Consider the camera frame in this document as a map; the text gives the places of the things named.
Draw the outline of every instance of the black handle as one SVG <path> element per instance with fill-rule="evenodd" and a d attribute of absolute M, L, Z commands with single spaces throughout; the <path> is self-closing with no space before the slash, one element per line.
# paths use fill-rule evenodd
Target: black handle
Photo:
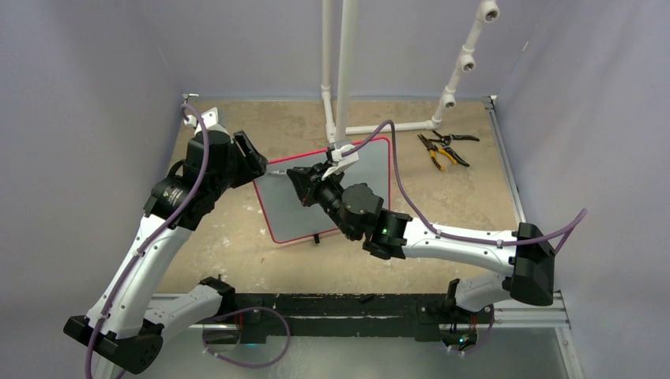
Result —
<path fill-rule="evenodd" d="M 479 141 L 480 139 L 469 134 L 451 134 L 451 139 L 454 141 Z"/>
<path fill-rule="evenodd" d="M 470 167 L 470 163 L 465 162 L 465 159 L 461 158 L 452 148 L 445 148 L 445 152 L 448 152 L 455 160 L 458 162 L 458 164 L 465 166 L 465 167 Z"/>
<path fill-rule="evenodd" d="M 438 160 L 437 160 L 434 156 L 431 157 L 431 160 L 433 161 L 433 164 L 434 164 L 440 171 L 444 171 L 444 169 L 442 168 L 442 165 L 438 163 Z"/>

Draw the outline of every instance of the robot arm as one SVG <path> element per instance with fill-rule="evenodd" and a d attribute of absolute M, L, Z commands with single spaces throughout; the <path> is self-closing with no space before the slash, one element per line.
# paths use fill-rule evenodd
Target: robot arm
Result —
<path fill-rule="evenodd" d="M 342 188 L 343 170 L 334 154 L 312 167 L 294 167 L 291 179 L 303 206 L 319 204 L 350 240 L 363 240 L 363 249 L 381 258 L 437 258 L 477 265 L 490 270 L 470 280 L 450 284 L 447 304 L 477 312 L 493 302 L 514 298 L 534 306 L 553 303 L 554 250 L 548 242 L 507 246 L 504 242 L 542 236 L 529 223 L 516 231 L 474 231 L 433 224 L 439 232 L 498 241 L 497 245 L 443 238 L 410 215 L 382 207 L 383 199 L 365 184 Z"/>
<path fill-rule="evenodd" d="M 204 145 L 199 125 L 189 141 L 186 158 L 177 162 L 167 177 L 152 188 L 133 245 L 107 290 L 86 315 L 70 317 L 64 328 L 67 335 L 88 344 L 112 288 L 124 270 L 131 267 L 129 263 L 135 261 L 104 316 L 106 320 L 93 345 L 99 355 L 131 373 L 140 373 L 149 367 L 162 345 L 177 332 L 200 320 L 227 313 L 231 310 L 226 307 L 234 304 L 235 290 L 208 278 L 165 307 L 147 310 L 172 259 L 202 217 L 214 209 L 223 192 L 265 173 L 267 159 L 256 151 L 244 132 L 231 137 L 218 124 L 216 108 L 205 112 L 203 119 L 209 133 L 209 162 L 193 200 L 151 245 L 138 251 L 143 241 L 172 215 L 194 188 L 203 162 Z M 177 174 L 179 168 L 183 171 L 181 175 Z"/>

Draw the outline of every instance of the light purple wall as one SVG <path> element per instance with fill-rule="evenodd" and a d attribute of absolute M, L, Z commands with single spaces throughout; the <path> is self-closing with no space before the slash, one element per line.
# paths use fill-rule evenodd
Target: light purple wall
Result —
<path fill-rule="evenodd" d="M 670 377 L 670 4 L 553 1 L 496 110 L 588 377 Z"/>
<path fill-rule="evenodd" d="M 333 90 L 342 1 L 333 2 Z M 548 0 L 501 0 L 459 96 L 498 93 Z M 478 0 L 360 2 L 353 96 L 437 96 Z M 223 97 L 313 97 L 321 84 L 320 0 L 141 0 L 183 91 Z"/>
<path fill-rule="evenodd" d="M 83 377 L 62 333 L 104 290 L 176 138 L 131 2 L 0 5 L 0 377 Z"/>

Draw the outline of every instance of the beige surface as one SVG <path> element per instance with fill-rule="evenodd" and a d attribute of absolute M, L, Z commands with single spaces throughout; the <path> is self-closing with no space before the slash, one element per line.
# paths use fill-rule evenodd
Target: beige surface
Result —
<path fill-rule="evenodd" d="M 320 101 L 202 101 L 194 106 L 199 111 L 219 107 L 228 130 L 244 129 L 268 159 L 326 146 Z M 379 124 L 388 118 L 415 122 L 429 119 L 434 106 L 434 102 L 354 101 L 349 122 L 352 126 Z M 481 142 L 453 143 L 472 166 L 449 165 L 446 171 L 438 171 L 417 132 L 400 132 L 400 171 L 412 200 L 436 223 L 515 229 L 514 210 L 483 104 L 459 103 L 447 112 L 439 131 L 481 138 Z M 183 158 L 191 137 L 188 129 L 180 130 L 172 162 Z M 440 160 L 446 163 L 445 157 Z M 391 198 L 393 210 L 413 215 L 395 178 Z M 450 280 L 482 272 L 470 265 L 425 258 L 383 261 L 363 251 L 361 242 L 350 242 L 337 233 L 324 237 L 319 246 L 310 238 L 277 245 L 266 229 L 253 186 L 230 189 L 177 254 L 159 291 L 188 292 L 200 279 L 221 274 L 239 292 L 444 292 Z"/>

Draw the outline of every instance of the white pvc pipe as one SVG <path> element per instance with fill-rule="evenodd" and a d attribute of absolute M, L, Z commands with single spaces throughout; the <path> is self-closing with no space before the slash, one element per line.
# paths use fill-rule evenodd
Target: white pvc pipe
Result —
<path fill-rule="evenodd" d="M 335 141 L 335 122 L 333 106 L 330 103 L 330 49 L 333 41 L 333 0 L 322 2 L 322 50 L 321 50 L 321 97 L 326 113 L 326 138 L 329 143 Z"/>
<path fill-rule="evenodd" d="M 333 0 L 323 0 L 321 38 L 321 90 L 330 90 L 330 45 L 333 41 Z"/>
<path fill-rule="evenodd" d="M 395 124 L 396 131 L 402 132 L 406 130 L 426 130 L 426 129 L 435 129 L 431 120 L 421 121 L 421 122 L 404 122 L 401 124 Z M 369 125 L 369 126 L 352 126 L 347 128 L 347 134 L 367 134 L 371 133 L 373 130 L 377 129 L 378 125 Z M 391 131 L 390 126 L 384 127 L 381 133 L 388 133 Z"/>
<path fill-rule="evenodd" d="M 337 118 L 335 141 L 347 136 L 349 90 L 352 83 L 354 42 L 359 0 L 344 0 L 342 5 L 342 33 L 340 37 L 340 68 L 337 75 Z"/>
<path fill-rule="evenodd" d="M 330 104 L 330 91 L 321 91 L 323 109 L 326 112 L 326 138 L 328 143 L 335 142 L 335 122 L 333 121 L 333 106 Z"/>
<path fill-rule="evenodd" d="M 444 111 L 446 109 L 453 108 L 456 105 L 456 88 L 458 86 L 458 82 L 461 80 L 463 73 L 468 73 L 475 69 L 475 60 L 472 57 L 472 53 L 475 51 L 475 45 L 477 40 L 480 38 L 484 24 L 495 21 L 500 13 L 498 6 L 495 4 L 495 1 L 496 0 L 480 1 L 480 6 L 477 8 L 475 22 L 472 24 L 472 28 L 470 28 L 468 39 L 461 47 L 461 52 L 458 53 L 456 67 L 451 73 L 449 83 L 442 91 L 438 102 L 438 107 L 435 109 L 435 114 L 433 114 L 433 118 L 431 119 L 431 122 L 435 128 L 439 127 L 440 123 L 442 122 Z"/>

